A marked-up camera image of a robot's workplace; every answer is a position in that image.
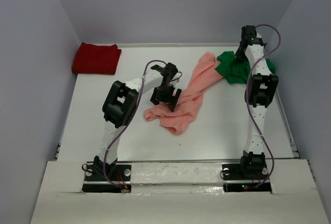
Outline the pink t shirt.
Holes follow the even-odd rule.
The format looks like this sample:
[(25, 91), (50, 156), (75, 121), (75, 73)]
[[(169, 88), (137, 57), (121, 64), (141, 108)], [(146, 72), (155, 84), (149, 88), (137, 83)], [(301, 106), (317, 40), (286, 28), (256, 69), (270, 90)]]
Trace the pink t shirt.
[(175, 110), (171, 111), (165, 104), (159, 104), (145, 110), (144, 119), (147, 122), (158, 119), (160, 126), (171, 134), (182, 134), (196, 119), (206, 90), (223, 79), (216, 71), (219, 64), (212, 53), (203, 54), (192, 72), (187, 88), (180, 94)]

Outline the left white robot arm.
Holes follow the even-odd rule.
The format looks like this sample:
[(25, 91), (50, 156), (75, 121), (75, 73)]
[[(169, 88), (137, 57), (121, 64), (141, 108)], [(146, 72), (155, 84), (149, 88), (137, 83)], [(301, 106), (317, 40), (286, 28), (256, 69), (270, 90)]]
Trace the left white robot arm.
[(93, 160), (92, 170), (110, 178), (116, 168), (117, 150), (121, 135), (126, 130), (138, 109), (143, 94), (153, 90), (150, 102), (165, 104), (173, 112), (181, 89), (176, 89), (177, 67), (172, 63), (165, 66), (145, 67), (143, 76), (128, 82), (115, 81), (102, 106), (104, 133), (98, 154)]

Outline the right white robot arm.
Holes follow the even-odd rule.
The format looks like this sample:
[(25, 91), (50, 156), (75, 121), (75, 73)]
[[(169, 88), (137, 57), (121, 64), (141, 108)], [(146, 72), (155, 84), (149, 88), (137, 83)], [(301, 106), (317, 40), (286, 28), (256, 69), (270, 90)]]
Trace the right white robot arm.
[(245, 103), (249, 114), (248, 135), (239, 170), (241, 177), (249, 180), (261, 176), (266, 165), (264, 122), (279, 78), (268, 67), (264, 42), (253, 25), (242, 27), (241, 41), (235, 58), (238, 62), (248, 62), (250, 66), (245, 90)]

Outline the crumpled green t shirt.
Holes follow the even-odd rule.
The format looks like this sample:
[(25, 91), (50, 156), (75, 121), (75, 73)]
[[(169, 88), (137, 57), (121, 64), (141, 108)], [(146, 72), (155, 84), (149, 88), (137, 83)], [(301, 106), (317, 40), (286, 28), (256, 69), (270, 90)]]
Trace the crumpled green t shirt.
[(215, 70), (222, 75), (229, 84), (247, 84), (251, 66), (248, 61), (239, 62), (233, 51), (225, 51), (216, 57), (220, 63)]

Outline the folded red t shirt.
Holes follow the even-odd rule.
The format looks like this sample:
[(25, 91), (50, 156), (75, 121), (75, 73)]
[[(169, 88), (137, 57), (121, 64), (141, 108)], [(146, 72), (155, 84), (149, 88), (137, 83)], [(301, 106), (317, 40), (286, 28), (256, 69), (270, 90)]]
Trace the folded red t shirt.
[(73, 60), (72, 73), (115, 75), (121, 53), (116, 44), (99, 46), (82, 42)]

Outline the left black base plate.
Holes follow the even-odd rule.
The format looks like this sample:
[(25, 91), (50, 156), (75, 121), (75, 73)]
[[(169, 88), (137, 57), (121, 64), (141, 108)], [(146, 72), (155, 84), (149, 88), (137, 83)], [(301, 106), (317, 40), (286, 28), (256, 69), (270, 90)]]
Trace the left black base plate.
[(102, 173), (98, 173), (92, 164), (82, 165), (85, 172), (82, 191), (85, 193), (131, 193), (131, 165), (120, 163), (115, 171), (108, 175), (107, 181)]

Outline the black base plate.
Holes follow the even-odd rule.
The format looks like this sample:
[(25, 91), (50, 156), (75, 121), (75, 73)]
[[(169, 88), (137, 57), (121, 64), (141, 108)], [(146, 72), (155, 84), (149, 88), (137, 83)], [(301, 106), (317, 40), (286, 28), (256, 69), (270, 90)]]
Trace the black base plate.
[(131, 165), (120, 163), (115, 171), (108, 175), (107, 181), (102, 173), (98, 173), (92, 164), (82, 165), (85, 172), (82, 191), (85, 193), (131, 193)]
[(223, 180), (223, 191), (231, 192), (272, 192), (270, 181), (262, 183), (268, 176), (267, 168), (262, 171), (243, 172), (238, 163), (222, 164), (220, 178)]

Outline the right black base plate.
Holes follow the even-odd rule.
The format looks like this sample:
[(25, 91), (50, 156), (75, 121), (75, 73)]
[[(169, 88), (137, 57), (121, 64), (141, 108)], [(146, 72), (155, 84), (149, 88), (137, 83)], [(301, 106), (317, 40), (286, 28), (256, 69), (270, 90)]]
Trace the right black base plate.
[(238, 163), (222, 164), (220, 178), (223, 180), (223, 191), (231, 192), (272, 192), (270, 181), (262, 183), (268, 176), (267, 168), (262, 171), (243, 172)]

